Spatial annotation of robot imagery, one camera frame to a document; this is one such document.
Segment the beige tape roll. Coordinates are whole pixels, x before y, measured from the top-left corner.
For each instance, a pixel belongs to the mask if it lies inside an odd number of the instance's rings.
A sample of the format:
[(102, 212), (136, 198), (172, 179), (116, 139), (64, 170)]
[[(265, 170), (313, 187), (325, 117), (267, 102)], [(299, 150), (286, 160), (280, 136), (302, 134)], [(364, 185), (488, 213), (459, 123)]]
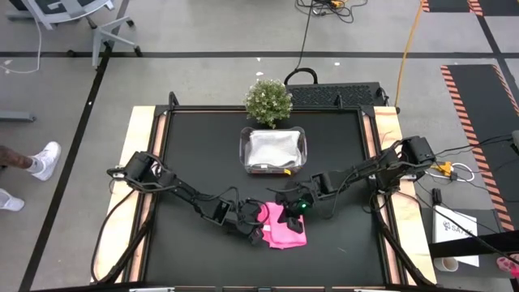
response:
[(459, 263), (454, 257), (434, 258), (433, 264), (441, 272), (453, 273), (459, 269)]

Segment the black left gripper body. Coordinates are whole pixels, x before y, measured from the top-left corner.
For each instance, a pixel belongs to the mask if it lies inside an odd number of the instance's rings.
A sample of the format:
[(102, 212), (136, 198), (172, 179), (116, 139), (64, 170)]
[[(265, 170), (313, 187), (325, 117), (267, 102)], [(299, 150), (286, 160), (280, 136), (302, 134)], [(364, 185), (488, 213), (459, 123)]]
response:
[(259, 234), (263, 223), (258, 220), (262, 212), (258, 200), (240, 200), (236, 206), (236, 230), (245, 235)]

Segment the white printed booklet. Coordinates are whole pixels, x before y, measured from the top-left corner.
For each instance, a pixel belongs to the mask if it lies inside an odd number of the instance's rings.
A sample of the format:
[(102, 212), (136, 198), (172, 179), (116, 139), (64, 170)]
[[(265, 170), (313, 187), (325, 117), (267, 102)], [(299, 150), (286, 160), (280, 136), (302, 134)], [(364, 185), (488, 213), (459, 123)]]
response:
[(436, 205), (433, 207), (432, 241), (442, 243), (477, 235), (477, 218)]

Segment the black aluminium table frame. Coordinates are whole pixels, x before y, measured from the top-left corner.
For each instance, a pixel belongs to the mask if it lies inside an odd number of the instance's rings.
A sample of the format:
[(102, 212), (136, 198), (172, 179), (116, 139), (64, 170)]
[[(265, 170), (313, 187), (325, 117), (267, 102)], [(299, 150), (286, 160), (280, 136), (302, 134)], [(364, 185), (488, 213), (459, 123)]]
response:
[[(307, 138), (307, 162), (296, 173), (249, 174), (239, 159), (240, 133), (256, 129), (241, 106), (167, 105), (155, 110), (149, 152), (184, 182), (205, 194), (228, 187), (240, 196), (275, 203), (275, 191), (313, 174), (346, 170), (383, 150), (375, 122), (376, 106), (295, 108), (281, 129), (301, 127)], [(122, 180), (116, 188), (138, 192)], [(139, 193), (148, 207), (135, 212), (135, 236), (99, 286), (119, 280), (141, 248), (136, 285), (201, 290), (292, 290), (348, 286), (427, 290), (427, 280), (403, 250), (393, 215), (381, 210), (392, 195), (372, 179), (357, 181), (338, 197), (320, 201), (303, 217), (307, 244), (270, 248), (204, 220), (175, 195)]]

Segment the black perforated computer case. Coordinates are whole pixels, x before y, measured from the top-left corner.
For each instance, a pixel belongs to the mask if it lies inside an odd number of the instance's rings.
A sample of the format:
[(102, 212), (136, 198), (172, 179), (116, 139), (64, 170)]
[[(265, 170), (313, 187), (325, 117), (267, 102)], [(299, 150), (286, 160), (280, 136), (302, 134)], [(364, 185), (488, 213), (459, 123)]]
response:
[(296, 107), (384, 106), (388, 95), (377, 82), (287, 85)]

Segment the pink microfiber towel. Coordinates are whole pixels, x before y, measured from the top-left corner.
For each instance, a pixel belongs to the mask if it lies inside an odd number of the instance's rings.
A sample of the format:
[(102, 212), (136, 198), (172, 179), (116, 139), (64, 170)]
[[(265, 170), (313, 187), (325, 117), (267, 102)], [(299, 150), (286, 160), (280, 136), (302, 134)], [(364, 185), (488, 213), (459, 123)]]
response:
[(276, 249), (305, 246), (307, 244), (305, 232), (299, 234), (290, 230), (286, 222), (278, 222), (282, 211), (283, 207), (273, 202), (266, 202), (261, 206), (257, 219), (264, 223), (263, 240), (268, 243), (270, 248)]

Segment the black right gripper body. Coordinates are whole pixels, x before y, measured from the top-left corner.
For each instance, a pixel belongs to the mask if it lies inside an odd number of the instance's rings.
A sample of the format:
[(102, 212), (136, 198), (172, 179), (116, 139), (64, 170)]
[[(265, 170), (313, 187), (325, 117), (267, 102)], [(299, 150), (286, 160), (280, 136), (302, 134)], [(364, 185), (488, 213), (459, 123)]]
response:
[(316, 199), (307, 188), (293, 188), (277, 192), (275, 201), (282, 205), (289, 215), (303, 215), (314, 207)]

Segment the artificial green potted plant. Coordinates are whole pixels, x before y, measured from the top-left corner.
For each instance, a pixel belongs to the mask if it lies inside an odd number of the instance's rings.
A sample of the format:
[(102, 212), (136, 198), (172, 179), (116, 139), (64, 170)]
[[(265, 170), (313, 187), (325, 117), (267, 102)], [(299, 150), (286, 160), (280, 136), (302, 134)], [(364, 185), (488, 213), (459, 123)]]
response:
[(278, 121), (290, 117), (292, 94), (280, 80), (258, 79), (246, 94), (244, 105), (248, 118), (275, 129)]

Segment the pink object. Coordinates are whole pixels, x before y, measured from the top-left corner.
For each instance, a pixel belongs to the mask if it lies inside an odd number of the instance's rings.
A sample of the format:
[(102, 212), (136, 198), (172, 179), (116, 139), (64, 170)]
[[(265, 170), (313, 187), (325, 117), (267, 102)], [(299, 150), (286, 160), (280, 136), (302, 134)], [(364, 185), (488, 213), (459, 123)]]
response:
[(499, 257), (496, 264), (501, 271), (510, 273), (513, 278), (519, 278), (519, 254)]

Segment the black bar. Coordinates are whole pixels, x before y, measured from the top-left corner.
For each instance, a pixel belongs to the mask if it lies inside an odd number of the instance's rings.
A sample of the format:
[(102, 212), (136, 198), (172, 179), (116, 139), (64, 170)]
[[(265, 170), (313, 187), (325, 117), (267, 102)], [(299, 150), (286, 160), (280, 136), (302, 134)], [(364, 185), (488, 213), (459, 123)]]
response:
[(508, 256), (519, 252), (519, 230), (432, 243), (429, 250), (433, 258), (486, 254)]

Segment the grey desk foot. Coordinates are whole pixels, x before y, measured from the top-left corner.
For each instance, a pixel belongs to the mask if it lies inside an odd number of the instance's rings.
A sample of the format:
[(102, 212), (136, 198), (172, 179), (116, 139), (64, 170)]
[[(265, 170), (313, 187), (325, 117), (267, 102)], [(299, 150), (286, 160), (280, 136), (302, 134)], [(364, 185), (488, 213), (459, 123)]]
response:
[(0, 110), (0, 122), (35, 122), (36, 117), (23, 111)]

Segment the clear plastic bin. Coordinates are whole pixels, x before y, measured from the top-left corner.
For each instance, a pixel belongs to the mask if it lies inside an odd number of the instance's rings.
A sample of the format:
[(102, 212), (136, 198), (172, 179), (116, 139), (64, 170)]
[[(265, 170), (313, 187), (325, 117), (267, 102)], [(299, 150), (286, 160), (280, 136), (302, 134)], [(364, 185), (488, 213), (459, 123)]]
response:
[[(247, 173), (248, 173), (248, 169), (250, 169), (250, 168), (278, 168), (278, 167), (273, 167), (270, 165), (253, 165), (253, 166), (246, 165), (247, 154), (249, 153), (249, 150), (250, 150), (250, 134), (256, 130), (259, 130), (259, 129), (245, 127), (242, 129), (242, 131), (240, 133), (239, 159)], [(302, 164), (300, 166), (296, 166), (296, 167), (282, 167), (282, 168), (290, 169), (292, 171), (292, 174), (296, 174), (307, 162), (307, 138), (306, 138), (305, 131), (301, 127), (293, 127), (290, 129), (280, 129), (280, 130), (267, 129), (267, 131), (300, 131), (301, 132), (301, 137), (299, 138), (298, 146), (302, 153)]]

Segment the large orange striped floor mat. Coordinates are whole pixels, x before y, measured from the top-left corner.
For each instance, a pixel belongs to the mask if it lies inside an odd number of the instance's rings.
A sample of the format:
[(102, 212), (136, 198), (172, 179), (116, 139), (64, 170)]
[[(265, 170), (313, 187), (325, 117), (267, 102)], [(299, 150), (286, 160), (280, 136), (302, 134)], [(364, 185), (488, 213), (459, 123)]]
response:
[(519, 230), (519, 104), (497, 66), (443, 65), (454, 109), (503, 230)]

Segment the wooden table side board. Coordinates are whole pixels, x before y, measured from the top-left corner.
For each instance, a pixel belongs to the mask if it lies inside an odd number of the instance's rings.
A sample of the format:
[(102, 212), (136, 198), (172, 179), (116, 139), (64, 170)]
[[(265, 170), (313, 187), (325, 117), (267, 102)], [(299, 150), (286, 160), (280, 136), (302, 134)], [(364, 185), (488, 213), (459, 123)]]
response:
[[(380, 146), (385, 149), (402, 138), (397, 111), (394, 107), (382, 106), (376, 106), (374, 111)], [(437, 282), (435, 270), (414, 183), (402, 180), (400, 191), (391, 196), (381, 212), (385, 220), (388, 220), (388, 214), (393, 215), (396, 225), (392, 231), (397, 233), (403, 250), (422, 275), (435, 284)]]
[[(146, 151), (152, 133), (154, 106), (135, 106), (127, 126), (122, 153), (116, 166), (125, 166), (136, 151)], [(139, 193), (133, 192), (110, 216), (101, 233), (93, 272), (98, 280), (117, 263), (131, 240)]]

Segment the grey waffle towel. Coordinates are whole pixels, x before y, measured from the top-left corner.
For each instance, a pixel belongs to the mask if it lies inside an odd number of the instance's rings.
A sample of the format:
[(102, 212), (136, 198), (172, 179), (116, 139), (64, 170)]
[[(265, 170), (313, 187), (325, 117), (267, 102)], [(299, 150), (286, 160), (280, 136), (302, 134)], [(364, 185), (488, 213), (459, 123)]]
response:
[(246, 165), (270, 165), (278, 168), (300, 166), (300, 137), (300, 131), (253, 131), (250, 134)]

